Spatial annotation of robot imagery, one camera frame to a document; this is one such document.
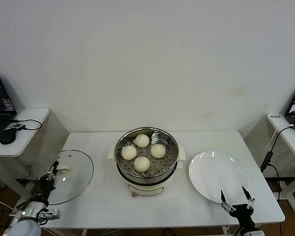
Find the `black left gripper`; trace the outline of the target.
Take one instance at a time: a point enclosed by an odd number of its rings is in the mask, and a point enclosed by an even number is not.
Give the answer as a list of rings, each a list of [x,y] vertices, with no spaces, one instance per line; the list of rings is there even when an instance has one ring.
[[[49,169],[49,172],[43,175],[37,181],[37,194],[36,198],[39,200],[47,201],[51,192],[55,189],[56,174],[58,172],[59,162],[56,160],[54,165]]]

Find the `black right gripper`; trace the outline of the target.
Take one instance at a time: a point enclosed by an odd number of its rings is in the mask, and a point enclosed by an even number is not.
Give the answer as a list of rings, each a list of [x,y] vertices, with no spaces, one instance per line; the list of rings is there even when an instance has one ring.
[[[221,193],[221,206],[227,212],[230,213],[230,216],[236,218],[239,222],[239,225],[242,228],[254,228],[255,223],[253,222],[251,215],[254,212],[254,203],[255,198],[251,197],[250,193],[243,186],[242,190],[248,200],[247,204],[239,204],[239,205],[230,205],[227,203],[226,198],[222,189]]]

